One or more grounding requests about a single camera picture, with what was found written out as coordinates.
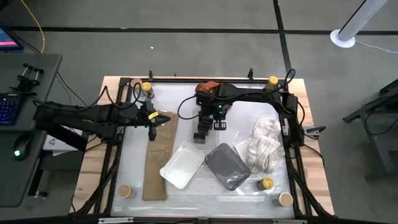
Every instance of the black cable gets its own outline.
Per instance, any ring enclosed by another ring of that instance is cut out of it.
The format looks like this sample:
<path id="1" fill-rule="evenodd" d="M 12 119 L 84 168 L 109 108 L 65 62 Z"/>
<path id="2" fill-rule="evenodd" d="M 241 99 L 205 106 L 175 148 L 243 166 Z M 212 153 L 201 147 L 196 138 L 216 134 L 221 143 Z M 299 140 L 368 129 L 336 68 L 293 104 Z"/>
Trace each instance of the black cable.
<path id="1" fill-rule="evenodd" d="M 62 82 L 60 81 L 60 79 L 58 78 L 58 76 L 55 76 L 55 78 L 57 78 L 58 82 L 60 82 L 62 88 L 65 90 L 65 92 L 67 93 L 68 97 L 69 97 L 69 105 L 72 105 L 72 99 L 70 98 L 69 92 L 68 90 L 64 87 L 64 85 L 62 84 Z"/>
<path id="2" fill-rule="evenodd" d="M 68 110 L 68 109 L 57 108 L 56 106 L 48 105 L 48 104 L 46 104 L 43 101 L 38 100 L 38 99 L 34 99 L 33 100 L 33 104 L 35 106 L 37 106 L 38 104 L 39 105 L 43 105 L 43 106 L 46 106 L 48 108 L 52 108 L 52 109 L 55 109 L 55 110 L 62 110 L 62 111 L 69 111 L 69 112 L 82 112 L 82 111 L 86 111 L 86 110 L 92 108 L 95 104 L 97 104 L 97 102 L 101 99 L 101 97 L 105 93 L 105 90 L 107 90 L 107 89 L 108 89 L 108 87 L 105 86 L 104 89 L 102 90 L 101 94 L 99 95 L 99 97 L 92 104 L 88 105 L 86 108 L 82 108 L 82 109 L 79 109 L 79 110 Z"/>
<path id="3" fill-rule="evenodd" d="M 100 145 L 105 144 L 105 143 L 106 143 L 106 142 L 101 142 L 101 143 L 96 144 L 95 146 L 91 146 L 91 147 L 89 147 L 88 149 L 86 149 L 85 152 L 88 152 L 88 151 L 94 149 L 95 147 L 100 146 Z"/>
<path id="4" fill-rule="evenodd" d="M 367 117 L 365 118 L 365 121 L 364 121 L 364 123 L 363 123 L 363 126 L 365 127 L 365 131 L 366 131 L 366 133 L 368 133 L 368 134 L 370 134 L 370 135 L 382 135 L 382 134 L 386 134 L 387 132 L 389 132 L 389 131 L 392 129 L 392 127 L 396 124 L 396 122 L 398 122 L 398 119 L 396 119 L 396 120 L 392 123 L 392 125 L 390 125 L 385 131 L 382 131 L 382 132 L 380 132 L 380 133 L 372 133 L 372 132 L 370 132 L 369 129 L 368 129 L 368 118 L 369 118 L 375 111 L 377 111 L 377 110 L 372 110 L 372 111 L 367 115 Z"/>
<path id="5" fill-rule="evenodd" d="M 285 111 L 286 114 L 288 114 L 288 115 L 291 115 L 291 114 L 292 114 L 290 111 L 288 111 L 288 110 L 282 105 L 281 102 L 279 102 L 279 101 L 273 101 L 273 103 L 279 104 L 280 107 Z"/>
<path id="6" fill-rule="evenodd" d="M 28 48 L 30 48 L 32 51 L 34 51 L 37 54 L 41 54 L 37 48 L 35 48 L 32 44 L 28 43 L 28 41 L 24 40 L 22 37 L 19 37 L 17 34 L 15 34 L 13 31 L 9 30 L 9 32 L 17 38 L 19 41 L 21 41 L 24 45 L 26 45 Z"/>
<path id="7" fill-rule="evenodd" d="M 65 84 L 65 86 L 85 105 L 87 106 L 87 104 L 80 98 L 80 96 L 78 96 L 69 86 L 68 84 L 65 82 L 65 80 L 62 78 L 61 74 L 59 72 L 57 72 L 57 74 L 59 75 L 59 77 L 61 78 L 63 84 Z"/>
<path id="8" fill-rule="evenodd" d="M 97 135 L 95 135 L 95 137 L 93 137 L 91 140 L 89 140 L 88 142 L 87 142 L 87 144 L 88 143 L 90 143 L 90 142 L 92 142 L 94 139 L 96 139 L 98 136 Z"/>
<path id="9" fill-rule="evenodd" d="M 301 122 L 299 124 L 301 127 L 303 127 L 303 122 L 304 122 L 304 118 L 305 118 L 305 110 L 304 110 L 303 105 L 301 105 L 301 103 L 298 100 L 297 100 L 297 103 L 298 103 L 298 105 L 300 105 L 301 110 L 303 111 L 303 118 L 301 119 Z"/>
<path id="10" fill-rule="evenodd" d="M 287 77 L 289 77 L 289 74 L 292 73 L 292 76 L 290 78 L 289 81 L 287 81 Z M 286 73 L 286 77 L 285 77 L 285 81 L 284 81 L 284 85 L 283 85 L 283 89 L 285 91 L 287 91 L 287 85 L 293 80 L 294 76 L 296 76 L 296 70 L 295 69 L 290 69 L 287 73 Z"/>
<path id="11" fill-rule="evenodd" d="M 193 116 L 193 117 L 190 117 L 190 118 L 183 118 L 183 117 L 180 116 L 180 108 L 181 108 L 181 106 L 183 105 L 183 103 L 185 103 L 187 100 L 190 100 L 190 99 L 192 99 L 192 98 L 194 98 L 194 97 L 196 97 L 196 95 L 193 95 L 193 96 L 191 96 L 191 97 L 188 97 L 187 99 L 183 100 L 183 101 L 180 103 L 180 106 L 178 106 L 178 110 L 177 110 L 177 115 L 178 115 L 179 118 L 189 120 L 189 119 L 197 118 L 197 117 L 199 116 L 199 114 L 197 114 L 197 115 L 195 115 L 195 116 Z"/>
<path id="12" fill-rule="evenodd" d="M 318 151 L 317 151 L 316 149 L 314 149 L 313 147 L 310 147 L 310 146 L 308 146 L 308 145 L 306 145 L 306 144 L 304 144 L 304 146 L 307 147 L 307 148 L 309 148 L 309 149 L 311 149 L 311 150 L 313 150 L 314 152 L 316 152 L 316 153 L 321 157 L 321 159 L 322 159 L 322 164 L 323 164 L 323 168 L 325 168 L 325 161 L 323 160 L 323 156 L 321 155 L 321 153 L 318 152 Z"/>
<path id="13" fill-rule="evenodd" d="M 309 135 L 307 135 L 307 134 L 305 134 L 305 133 L 304 133 L 304 135 L 305 135 L 306 137 L 310 138 L 310 139 L 319 140 L 318 138 L 315 138 L 315 137 L 309 136 Z"/>
<path id="14" fill-rule="evenodd" d="M 39 50 L 37 50 L 37 48 L 35 48 L 32 44 L 28 43 L 28 41 L 24 40 L 22 37 L 19 37 L 17 34 L 13 33 L 13 31 L 10 31 L 10 33 L 16 37 L 18 40 L 20 40 L 23 44 L 25 44 L 28 48 L 30 48 L 31 50 L 33 50 L 35 53 L 37 54 L 41 54 Z M 57 72 L 57 74 L 59 75 L 59 77 L 61 78 L 63 84 L 65 84 L 65 86 L 85 105 L 87 106 L 87 104 L 80 98 L 80 96 L 78 96 L 69 86 L 68 84 L 65 82 L 65 80 L 63 79 L 63 77 L 61 76 L 61 74 L 59 72 Z M 68 93 L 68 91 L 66 90 L 66 88 L 62 85 L 62 87 L 65 89 L 65 91 L 68 94 L 68 97 L 71 101 L 70 105 L 72 104 L 72 99 L 70 98 L 70 95 Z"/>
<path id="15" fill-rule="evenodd" d="M 136 96 L 136 85 L 137 85 L 137 84 L 138 84 L 138 86 L 139 86 L 138 96 Z M 141 91 L 142 91 L 141 83 L 135 83 L 135 84 L 132 86 L 132 95 L 133 95 L 134 99 L 135 99 L 137 102 L 145 103 L 145 102 L 140 101 L 140 100 L 138 99 L 139 96 L 141 95 Z"/>
<path id="16" fill-rule="evenodd" d="M 135 100 L 134 100 L 129 106 L 125 106 L 125 107 L 119 106 L 118 104 L 116 104 L 116 103 L 112 100 L 111 95 L 109 94 L 109 91 L 108 91 L 108 87 L 107 87 L 107 86 L 104 87 L 104 90 L 105 90 L 105 92 L 106 92 L 106 95 L 108 96 L 108 99 L 109 99 L 110 102 L 112 103 L 112 105 L 114 105 L 115 107 L 117 107 L 117 108 L 119 108 L 119 109 L 124 110 L 124 109 L 127 109 L 127 108 L 132 107 L 132 106 L 135 105 L 135 103 L 138 101 L 138 98 L 139 98 L 140 95 L 141 95 L 142 88 L 141 88 L 141 85 L 140 85 L 139 83 L 135 83 L 134 86 L 133 86 L 133 88 L 135 88 L 137 84 L 139 85 L 139 92 L 138 92 L 137 98 L 136 98 L 135 95 L 134 95 Z"/>
<path id="17" fill-rule="evenodd" d="M 72 198 L 70 199 L 70 205 L 72 206 L 73 212 L 76 212 L 76 208 L 73 204 L 73 198 L 75 197 L 75 193 L 73 193 Z"/>

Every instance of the white plastic container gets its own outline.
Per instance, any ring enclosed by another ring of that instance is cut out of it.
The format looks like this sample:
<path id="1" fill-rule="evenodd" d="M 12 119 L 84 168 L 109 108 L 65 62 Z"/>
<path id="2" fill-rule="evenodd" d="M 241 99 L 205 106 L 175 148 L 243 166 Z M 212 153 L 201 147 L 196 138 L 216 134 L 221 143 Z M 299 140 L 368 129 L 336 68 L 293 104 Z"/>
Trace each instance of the white plastic container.
<path id="1" fill-rule="evenodd" d="M 184 189 L 204 160 L 204 153 L 188 142 L 181 142 L 168 163 L 160 169 L 160 175 L 176 188 Z"/>

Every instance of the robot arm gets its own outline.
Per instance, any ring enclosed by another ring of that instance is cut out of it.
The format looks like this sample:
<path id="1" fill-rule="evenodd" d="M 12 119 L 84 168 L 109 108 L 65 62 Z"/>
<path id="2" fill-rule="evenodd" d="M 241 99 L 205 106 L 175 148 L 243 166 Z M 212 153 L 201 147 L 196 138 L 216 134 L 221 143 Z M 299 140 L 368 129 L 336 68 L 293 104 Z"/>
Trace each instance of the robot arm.
<path id="1" fill-rule="evenodd" d="M 210 89 L 197 88 L 196 97 L 196 103 L 200 106 L 198 132 L 193 137 L 196 143 L 205 143 L 206 135 L 213 123 L 215 130 L 226 129 L 226 123 L 223 120 L 226 118 L 228 108 L 235 101 L 249 101 L 272 105 L 276 112 L 287 119 L 292 144 L 303 145 L 303 129 L 297 119 L 298 99 L 286 91 L 238 88 L 229 83 L 219 83 Z"/>
<path id="2" fill-rule="evenodd" d="M 46 102 L 37 107 L 34 119 L 36 129 L 45 130 L 49 135 L 76 148 L 81 147 L 82 143 L 79 144 L 77 136 L 63 126 L 96 134 L 104 141 L 114 140 L 117 127 L 145 126 L 149 128 L 149 140 L 154 141 L 156 127 L 170 121 L 168 116 L 158 114 L 154 105 L 148 101 L 140 108 L 134 103 L 81 107 Z"/>

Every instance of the wooden table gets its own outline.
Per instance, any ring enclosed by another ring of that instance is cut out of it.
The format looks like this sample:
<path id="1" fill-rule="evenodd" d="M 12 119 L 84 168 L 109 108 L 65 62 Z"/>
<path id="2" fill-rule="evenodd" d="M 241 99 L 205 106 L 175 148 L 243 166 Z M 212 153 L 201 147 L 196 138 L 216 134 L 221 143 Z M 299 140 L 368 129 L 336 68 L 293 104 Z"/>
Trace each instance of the wooden table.
<path id="1" fill-rule="evenodd" d="M 119 80 L 122 77 L 104 77 L 102 87 L 101 89 L 104 88 L 104 86 L 107 86 L 109 89 L 109 93 L 113 99 L 113 101 L 116 100 L 116 95 L 118 93 L 118 86 L 119 86 Z M 161 77 L 161 78 L 204 78 L 204 77 Z M 225 79 L 237 79 L 241 80 L 242 78 L 233 78 L 233 77 L 225 77 Z M 312 114 L 311 114 L 311 109 L 310 109 L 310 103 L 308 102 L 308 97 L 307 97 L 307 91 L 305 89 L 305 84 L 303 79 L 293 79 L 290 84 L 289 84 L 289 91 L 293 93 L 295 96 L 298 97 L 299 102 L 304 107 L 305 110 L 305 119 L 303 122 L 303 126 L 311 126 L 313 125 L 313 120 L 312 120 Z M 126 99 L 126 91 L 123 93 L 122 99 Z M 110 101 L 106 96 L 103 96 L 98 104 L 103 105 L 103 104 L 108 104 Z M 302 119 L 302 111 L 298 111 L 298 119 Z M 87 147 L 94 146 L 96 144 L 100 143 L 99 139 L 95 139 L 94 141 L 90 142 Z M 310 139 L 308 137 L 305 137 L 305 143 L 319 151 L 319 145 L 316 140 Z M 105 149 L 106 145 L 100 145 L 96 148 L 93 148 L 89 152 L 87 152 L 84 156 L 83 163 L 81 165 L 81 170 L 80 170 L 80 175 L 78 178 L 78 182 L 76 185 L 76 190 L 75 190 L 75 197 L 73 199 L 73 204 L 75 208 L 78 210 L 81 208 L 81 206 L 88 200 L 88 198 L 91 196 L 91 194 L 94 192 L 95 188 L 98 185 L 98 182 L 100 181 L 100 175 L 101 175 L 101 169 L 103 165 L 103 160 L 104 160 L 104 154 L 105 154 Z M 114 158 L 114 152 L 116 148 L 112 150 L 111 153 L 111 159 L 109 162 L 109 167 L 112 164 L 113 158 Z M 313 152 L 311 149 L 307 147 L 301 147 L 301 155 L 302 155 L 302 161 L 303 161 L 303 166 L 304 166 L 304 171 L 305 171 L 305 177 L 307 180 L 307 186 L 311 190 L 312 194 L 317 198 L 318 202 L 321 203 L 323 208 L 331 213 L 334 214 L 333 212 L 333 206 L 331 204 L 331 199 L 330 199 L 330 193 L 329 193 L 329 187 L 328 183 L 326 181 L 326 175 L 325 175 L 325 170 L 323 168 L 322 160 L 317 155 L 315 152 Z M 303 213 L 305 213 L 304 205 L 303 205 L 303 197 L 300 188 L 297 186 L 297 192 L 298 192 L 298 199 L 299 199 L 299 205 L 300 209 Z M 103 193 L 103 199 L 102 199 L 102 204 L 101 204 L 101 210 L 103 211 L 104 207 L 106 206 L 106 200 L 108 197 L 108 192 L 109 189 L 106 188 Z"/>

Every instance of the gray carpet floor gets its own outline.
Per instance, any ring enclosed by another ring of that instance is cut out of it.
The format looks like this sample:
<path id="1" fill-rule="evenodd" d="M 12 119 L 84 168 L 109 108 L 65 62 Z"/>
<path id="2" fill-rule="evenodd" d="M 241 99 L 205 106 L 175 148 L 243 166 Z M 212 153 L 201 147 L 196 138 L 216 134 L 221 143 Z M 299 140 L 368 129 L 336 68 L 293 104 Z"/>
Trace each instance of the gray carpet floor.
<path id="1" fill-rule="evenodd" d="M 341 28 L 362 0 L 279 0 L 285 29 Z M 28 1 L 43 26 L 277 29 L 272 0 L 41 0 Z M 398 1 L 388 1 L 363 30 L 398 30 Z M 19 1 L 0 12 L 0 24 L 34 26 Z M 17 32 L 39 48 L 39 32 Z M 86 102 L 93 101 L 106 75 L 284 77 L 278 34 L 181 34 L 46 32 L 45 53 L 62 54 L 60 73 Z M 397 56 L 364 45 L 335 47 L 328 35 L 286 35 L 292 67 L 304 78 L 320 138 L 335 213 L 343 218 L 398 222 L 398 187 L 369 184 L 364 176 L 380 169 L 363 125 L 342 117 L 374 99 L 398 78 Z M 357 39 L 398 50 L 398 36 Z M 59 83 L 49 100 L 68 103 Z M 52 174 L 46 201 L 26 198 L 19 208 L 0 209 L 1 218 L 63 215 L 69 211 L 76 172 Z"/>

